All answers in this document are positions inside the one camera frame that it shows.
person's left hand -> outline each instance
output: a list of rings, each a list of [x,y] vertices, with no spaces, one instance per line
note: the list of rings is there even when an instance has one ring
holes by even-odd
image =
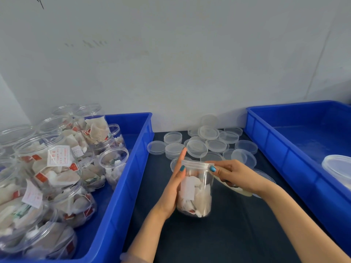
[[[185,177],[185,166],[182,165],[182,160],[186,154],[186,148],[183,148],[174,172],[164,189],[162,196],[154,206],[154,209],[162,216],[164,220],[168,219],[175,210],[177,204],[178,186]]]

empty blue bin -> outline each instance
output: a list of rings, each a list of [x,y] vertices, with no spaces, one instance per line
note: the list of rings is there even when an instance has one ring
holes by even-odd
[[[325,156],[351,156],[351,106],[317,101],[247,108],[245,132],[351,256],[351,191]]]
[[[153,140],[151,113],[106,115],[117,123],[129,150],[129,159],[115,191],[108,183],[93,192],[98,212],[76,229],[77,249],[71,260],[1,260],[0,262],[91,263],[119,262],[124,239],[147,162],[147,144]]]

black table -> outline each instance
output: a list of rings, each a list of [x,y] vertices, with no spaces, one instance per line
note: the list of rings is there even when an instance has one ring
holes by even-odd
[[[164,135],[165,132],[155,133],[154,140],[163,141]],[[186,131],[182,135],[182,143],[190,138]],[[245,133],[240,139],[250,140]],[[266,157],[260,151],[255,157],[255,168],[271,176],[321,226]],[[170,163],[165,154],[149,154],[123,251],[128,249],[148,212],[160,198],[172,175]],[[164,224],[154,262],[289,263],[300,260],[262,199],[245,197],[214,179],[211,214],[206,218],[191,218],[176,210]]]

blue plastic tray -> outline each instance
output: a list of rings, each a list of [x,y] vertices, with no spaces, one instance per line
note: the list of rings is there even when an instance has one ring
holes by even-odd
[[[245,132],[351,256],[351,191],[321,166],[327,155],[351,156],[351,106],[318,101],[247,111]]]
[[[98,212],[76,229],[77,250],[72,260],[1,260],[0,262],[119,262],[124,239],[147,162],[147,144],[153,140],[152,113],[106,115],[109,124],[117,123],[129,150],[129,159],[113,192],[108,183],[93,192]]]

table surface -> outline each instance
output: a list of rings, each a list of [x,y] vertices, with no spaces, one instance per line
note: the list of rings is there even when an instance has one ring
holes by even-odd
[[[165,133],[155,133],[154,140],[163,141]],[[181,133],[182,143],[190,138],[186,131]],[[250,140],[245,133],[240,139]],[[260,151],[255,157],[255,168],[272,177],[324,230],[266,157]],[[165,154],[149,154],[123,251],[128,249],[148,212],[160,198],[172,175],[170,163]],[[214,179],[210,215],[191,218],[176,210],[163,226],[154,262],[290,263],[300,260],[273,212],[262,199],[245,197]]]

